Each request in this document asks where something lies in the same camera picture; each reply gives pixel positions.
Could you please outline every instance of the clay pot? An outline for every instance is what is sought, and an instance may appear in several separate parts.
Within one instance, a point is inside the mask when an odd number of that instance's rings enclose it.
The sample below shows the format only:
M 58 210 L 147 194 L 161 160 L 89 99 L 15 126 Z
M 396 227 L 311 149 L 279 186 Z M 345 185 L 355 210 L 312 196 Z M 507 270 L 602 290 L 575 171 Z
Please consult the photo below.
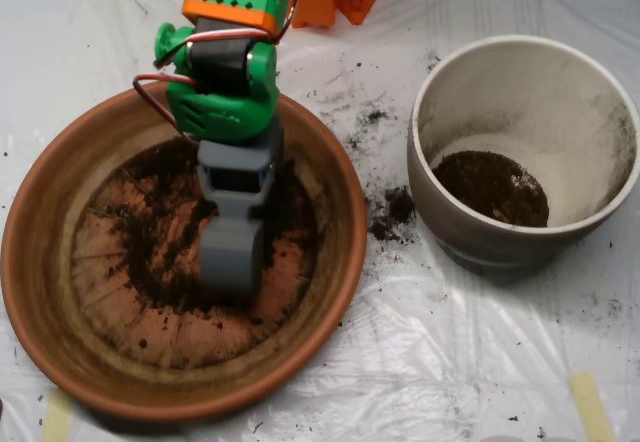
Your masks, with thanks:
M 166 104 L 163 84 L 149 90 Z M 362 269 L 364 197 L 315 116 L 287 97 L 278 112 L 285 159 L 315 215 L 314 243 L 297 246 L 286 233 L 274 241 L 250 307 L 160 307 L 131 285 L 120 214 L 100 204 L 143 198 L 123 165 L 176 136 L 133 90 L 80 117 L 36 161 L 7 220 L 2 291 L 18 339 L 61 389 L 131 419 L 220 415 L 284 383 L 337 328 Z

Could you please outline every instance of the plastic sheet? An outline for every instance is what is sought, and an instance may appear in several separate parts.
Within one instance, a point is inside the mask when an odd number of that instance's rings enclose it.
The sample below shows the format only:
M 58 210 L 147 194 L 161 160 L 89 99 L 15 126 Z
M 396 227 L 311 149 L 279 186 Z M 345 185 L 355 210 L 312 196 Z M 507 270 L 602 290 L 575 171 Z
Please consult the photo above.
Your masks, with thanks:
M 151 69 L 155 32 L 185 22 L 181 3 L 0 0 L 2 227 L 56 134 Z M 339 15 L 332 29 L 287 34 L 279 86 L 344 142 L 375 215 L 384 191 L 407 183 L 407 122 L 429 71 L 467 42 L 509 32 L 587 52 L 639 100 L 640 0 L 378 0 L 363 26 Z M 65 437 L 582 441 L 568 378 L 589 370 L 617 440 L 640 439 L 639 211 L 636 189 L 592 236 L 509 280 L 459 268 L 415 219 L 394 227 L 402 241 L 370 235 L 342 327 L 281 390 L 222 421 L 161 432 L 74 404 Z M 52 388 L 0 306 L 1 441 L 42 440 Z

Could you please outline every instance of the red wire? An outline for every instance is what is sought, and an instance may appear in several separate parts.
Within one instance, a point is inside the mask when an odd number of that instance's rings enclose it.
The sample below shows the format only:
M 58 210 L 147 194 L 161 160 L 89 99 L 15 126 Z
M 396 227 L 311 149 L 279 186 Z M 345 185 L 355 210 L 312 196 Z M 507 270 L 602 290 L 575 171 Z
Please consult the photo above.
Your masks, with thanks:
M 188 84 L 188 85 L 196 85 L 196 81 L 189 77 L 185 77 L 184 75 L 140 74 L 140 75 L 136 75 L 133 78 L 133 88 L 136 89 L 136 92 L 138 92 L 138 94 L 140 94 L 140 96 L 144 100 L 146 100 L 149 103 L 149 105 L 151 105 L 151 107 L 153 107 L 162 117 L 164 117 L 167 120 L 167 122 L 169 122 L 180 133 L 180 135 L 185 137 L 193 145 L 197 146 L 198 141 L 193 140 L 191 137 L 189 137 L 187 134 L 185 134 L 178 128 L 178 124 L 176 123 L 176 119 L 175 117 L 173 117 L 173 114 L 168 109 L 166 109 L 160 102 L 158 102 L 158 100 L 154 96 L 152 96 L 149 92 L 147 92 L 144 86 L 140 83 L 141 80 L 161 80 L 163 82 L 179 82 L 181 84 Z

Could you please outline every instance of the soil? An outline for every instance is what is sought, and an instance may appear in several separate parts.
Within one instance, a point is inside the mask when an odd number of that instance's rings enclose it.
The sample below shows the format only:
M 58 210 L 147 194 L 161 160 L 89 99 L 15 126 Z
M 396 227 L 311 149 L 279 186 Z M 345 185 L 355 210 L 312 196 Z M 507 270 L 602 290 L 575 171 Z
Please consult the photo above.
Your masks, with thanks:
M 442 185 L 469 208 L 507 224 L 546 227 L 547 196 L 517 162 L 492 152 L 448 155 L 433 170 Z
M 200 232 L 217 215 L 217 207 L 202 198 L 196 168 L 196 149 L 176 138 L 138 154 L 111 177 L 124 173 L 145 195 L 142 207 L 133 202 L 106 207 L 107 215 L 117 218 L 112 234 L 121 237 L 125 252 L 122 262 L 110 267 L 106 277 L 126 271 L 129 282 L 125 287 L 137 290 L 143 306 L 168 306 L 180 314 L 235 305 L 234 301 L 214 300 L 200 283 Z M 255 214 L 266 216 L 267 266 L 273 265 L 273 241 L 286 231 L 313 228 L 300 230 L 304 235 L 295 242 L 303 251 L 317 250 L 313 206 L 293 168 L 293 163 L 283 164 L 267 210 Z
M 380 119 L 386 118 L 386 117 L 387 117 L 387 113 L 382 112 L 380 109 L 375 109 L 373 112 L 367 115 L 367 119 L 369 120 L 370 124 L 378 122 Z
M 384 198 L 389 202 L 389 215 L 393 220 L 406 224 L 411 219 L 415 204 L 406 187 L 396 187 L 385 192 Z
M 384 215 L 373 217 L 369 232 L 380 241 L 400 240 L 393 230 L 400 224 L 411 220 L 415 204 L 407 187 L 395 187 L 384 191 L 387 202 Z

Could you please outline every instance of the gray ceramic pot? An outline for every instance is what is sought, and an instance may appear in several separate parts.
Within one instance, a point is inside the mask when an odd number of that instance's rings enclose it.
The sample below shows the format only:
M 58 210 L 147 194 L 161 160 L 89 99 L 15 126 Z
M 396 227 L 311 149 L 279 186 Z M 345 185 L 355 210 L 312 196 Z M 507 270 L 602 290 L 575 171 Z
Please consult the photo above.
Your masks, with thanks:
M 566 45 L 500 36 L 447 57 L 415 102 L 407 147 L 416 209 L 463 265 L 515 268 L 594 230 L 638 178 L 638 112 L 600 64 Z M 454 198 L 432 169 L 447 155 L 490 151 L 526 168 L 549 203 L 546 228 L 510 225 Z

